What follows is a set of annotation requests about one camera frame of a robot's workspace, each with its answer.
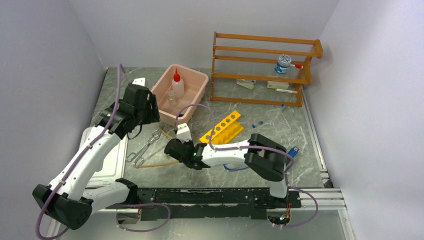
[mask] metal tongs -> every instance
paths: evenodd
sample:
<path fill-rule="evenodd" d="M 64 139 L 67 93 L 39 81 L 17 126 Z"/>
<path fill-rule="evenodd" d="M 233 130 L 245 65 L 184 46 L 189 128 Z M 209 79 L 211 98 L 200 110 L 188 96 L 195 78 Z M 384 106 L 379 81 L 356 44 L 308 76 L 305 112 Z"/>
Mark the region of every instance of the metal tongs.
<path fill-rule="evenodd" d="M 149 146 L 152 145 L 154 142 L 156 142 L 160 137 L 161 137 L 161 129 L 158 128 L 157 130 L 152 132 L 151 137 L 148 139 L 147 143 L 144 144 L 138 152 L 131 152 L 126 157 L 125 161 L 128 163 L 131 163 L 132 161 L 134 161 L 133 167 L 138 169 L 139 166 L 144 164 L 144 162 L 146 161 L 143 158 L 143 154 L 147 151 Z"/>

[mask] gray marble surface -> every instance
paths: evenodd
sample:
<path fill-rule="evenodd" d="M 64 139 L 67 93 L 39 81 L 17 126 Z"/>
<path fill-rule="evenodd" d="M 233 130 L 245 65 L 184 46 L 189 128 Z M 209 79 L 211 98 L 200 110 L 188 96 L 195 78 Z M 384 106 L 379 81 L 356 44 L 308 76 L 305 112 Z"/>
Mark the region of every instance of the gray marble surface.
<path fill-rule="evenodd" d="M 152 88 L 159 80 L 167 68 L 165 67 L 128 67 L 126 68 L 129 79 L 146 78 L 146 86 Z M 319 161 L 317 159 L 313 138 L 308 128 L 308 119 L 305 112 L 300 107 L 284 107 L 274 105 L 235 103 L 223 101 L 209 101 L 210 96 L 210 68 L 194 68 L 197 71 L 209 76 L 209 83 L 206 86 L 205 95 L 201 100 L 212 109 L 218 123 L 232 111 L 237 110 L 241 117 L 238 121 L 244 130 L 236 136 L 231 143 L 240 142 L 250 138 L 253 133 L 259 133 L 271 140 L 285 146 L 287 150 L 296 146 L 300 148 L 295 157 L 295 164 L 289 171 L 289 182 L 291 185 L 301 188 L 323 187 L 320 176 Z M 100 113 L 100 110 L 113 103 L 116 94 L 117 73 L 116 68 L 109 68 L 107 71 L 103 87 L 98 98 L 93 119 Z M 122 97 L 128 82 L 122 78 L 120 86 Z M 235 97 L 235 98 L 255 98 L 263 100 L 289 100 L 294 101 L 294 94 L 276 92 L 266 88 L 265 82 L 257 82 L 254 90 L 236 85 L 234 80 L 217 79 L 214 87 L 214 96 Z M 264 124 L 252 128 L 252 124 L 263 121 Z M 198 107 L 191 120 L 188 122 L 193 141 L 199 143 L 199 138 L 211 129 L 212 118 L 206 109 Z M 172 127 L 164 123 L 153 123 L 144 125 L 141 134 L 133 140 L 128 141 L 127 155 L 137 152 L 143 146 L 152 132 L 159 126 L 173 135 Z M 146 161 L 145 165 L 166 163 L 174 159 L 163 153 L 167 138 L 162 134 L 145 153 L 144 157 L 155 153 Z M 182 163 L 169 166 L 134 168 L 132 163 L 126 163 L 124 178 L 134 182 L 139 187 L 149 188 L 215 188 L 215 187 L 265 187 L 265 182 L 251 169 L 242 171 L 224 170 L 223 166 L 214 166 L 202 170 L 189 169 Z"/>

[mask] pink plastic tub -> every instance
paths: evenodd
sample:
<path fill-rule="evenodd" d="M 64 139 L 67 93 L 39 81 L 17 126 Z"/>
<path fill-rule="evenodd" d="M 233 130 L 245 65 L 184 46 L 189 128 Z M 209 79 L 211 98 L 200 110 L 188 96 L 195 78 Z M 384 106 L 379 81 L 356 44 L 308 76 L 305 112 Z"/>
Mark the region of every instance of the pink plastic tub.
<path fill-rule="evenodd" d="M 175 74 L 175 68 L 178 70 L 181 79 L 184 81 L 184 97 L 178 99 L 177 106 L 170 106 L 168 102 L 168 91 L 172 90 L 171 81 Z M 208 75 L 195 71 L 185 66 L 172 64 L 165 73 L 160 77 L 159 81 L 151 89 L 156 95 L 157 106 L 159 107 L 160 121 L 174 126 L 177 114 L 182 108 L 189 104 L 198 104 L 205 94 L 205 87 L 209 81 Z M 184 116 L 178 118 L 177 124 L 186 124 L 189 122 L 196 106 L 185 109 L 182 113 Z"/>

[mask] plastic squeeze bottle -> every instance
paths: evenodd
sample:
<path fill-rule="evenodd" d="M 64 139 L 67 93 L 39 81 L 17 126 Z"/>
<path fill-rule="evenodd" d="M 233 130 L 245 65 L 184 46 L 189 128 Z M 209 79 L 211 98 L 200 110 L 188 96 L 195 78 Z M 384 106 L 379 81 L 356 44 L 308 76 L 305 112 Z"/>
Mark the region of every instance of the plastic squeeze bottle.
<path fill-rule="evenodd" d="M 172 89 L 175 92 L 177 98 L 182 98 L 184 96 L 184 81 L 181 79 L 181 76 L 178 74 L 177 69 L 175 69 L 175 74 L 173 75 L 172 80 Z"/>

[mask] blue lid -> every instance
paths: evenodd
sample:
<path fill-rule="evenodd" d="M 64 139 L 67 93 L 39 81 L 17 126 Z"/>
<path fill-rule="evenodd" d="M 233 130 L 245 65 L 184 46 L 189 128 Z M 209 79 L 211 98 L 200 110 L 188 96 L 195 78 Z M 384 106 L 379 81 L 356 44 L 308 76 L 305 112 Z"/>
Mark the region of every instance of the blue lid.
<path fill-rule="evenodd" d="M 283 54 L 278 57 L 278 64 L 283 67 L 289 67 L 292 64 L 292 58 L 289 55 Z"/>

